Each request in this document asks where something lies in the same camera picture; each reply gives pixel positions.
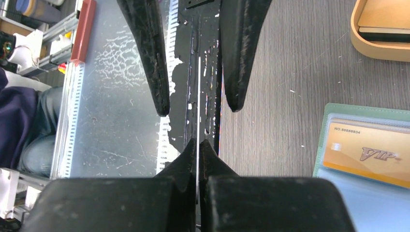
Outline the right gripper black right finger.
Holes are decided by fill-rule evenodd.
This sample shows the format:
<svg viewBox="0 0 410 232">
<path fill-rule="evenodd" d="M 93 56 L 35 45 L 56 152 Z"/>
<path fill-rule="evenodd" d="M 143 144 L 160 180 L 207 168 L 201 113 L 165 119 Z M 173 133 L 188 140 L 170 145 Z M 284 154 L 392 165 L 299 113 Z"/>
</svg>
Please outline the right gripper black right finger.
<svg viewBox="0 0 410 232">
<path fill-rule="evenodd" d="M 313 177 L 245 177 L 199 145 L 201 230 L 204 232 L 352 232 L 336 186 Z"/>
</svg>

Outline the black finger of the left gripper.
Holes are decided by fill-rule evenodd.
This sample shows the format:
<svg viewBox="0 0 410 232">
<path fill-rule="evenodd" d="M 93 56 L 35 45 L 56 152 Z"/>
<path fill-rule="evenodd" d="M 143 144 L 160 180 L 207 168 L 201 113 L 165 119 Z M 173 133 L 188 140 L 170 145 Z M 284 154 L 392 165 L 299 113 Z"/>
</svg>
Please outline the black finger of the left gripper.
<svg viewBox="0 0 410 232">
<path fill-rule="evenodd" d="M 261 29 L 271 0 L 223 0 L 220 44 L 227 103 L 233 112 L 245 103 Z"/>
<path fill-rule="evenodd" d="M 118 0 L 136 42 L 157 114 L 170 112 L 170 91 L 161 12 L 157 0 Z"/>
</svg>

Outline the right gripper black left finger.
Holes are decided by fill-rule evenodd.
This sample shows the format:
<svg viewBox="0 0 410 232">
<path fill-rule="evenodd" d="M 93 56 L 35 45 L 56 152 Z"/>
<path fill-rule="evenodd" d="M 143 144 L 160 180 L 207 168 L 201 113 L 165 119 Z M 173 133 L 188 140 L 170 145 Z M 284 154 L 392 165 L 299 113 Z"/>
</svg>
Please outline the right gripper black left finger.
<svg viewBox="0 0 410 232">
<path fill-rule="evenodd" d="M 24 232 L 193 232 L 196 141 L 146 178 L 69 178 L 40 194 Z"/>
</svg>

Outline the yellow oval tray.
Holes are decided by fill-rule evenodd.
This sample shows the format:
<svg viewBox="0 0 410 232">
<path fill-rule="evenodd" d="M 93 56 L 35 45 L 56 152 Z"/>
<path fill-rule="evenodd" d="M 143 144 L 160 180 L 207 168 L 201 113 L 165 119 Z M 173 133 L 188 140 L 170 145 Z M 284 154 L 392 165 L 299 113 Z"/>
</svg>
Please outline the yellow oval tray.
<svg viewBox="0 0 410 232">
<path fill-rule="evenodd" d="M 350 26 L 351 43 L 359 53 L 374 59 L 410 61 L 408 0 L 358 0 Z"/>
</svg>

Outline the light green card holder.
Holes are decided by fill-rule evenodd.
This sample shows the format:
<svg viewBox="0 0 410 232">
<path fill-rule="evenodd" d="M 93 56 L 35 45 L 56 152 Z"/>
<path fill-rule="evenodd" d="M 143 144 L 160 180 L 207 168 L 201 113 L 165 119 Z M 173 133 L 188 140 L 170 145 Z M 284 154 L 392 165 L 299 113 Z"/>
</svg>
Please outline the light green card holder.
<svg viewBox="0 0 410 232">
<path fill-rule="evenodd" d="M 329 124 L 336 120 L 410 128 L 410 113 L 368 106 L 329 103 L 325 106 L 313 176 L 332 182 L 342 195 L 359 232 L 407 232 L 410 229 L 410 188 L 348 174 L 323 166 Z"/>
</svg>

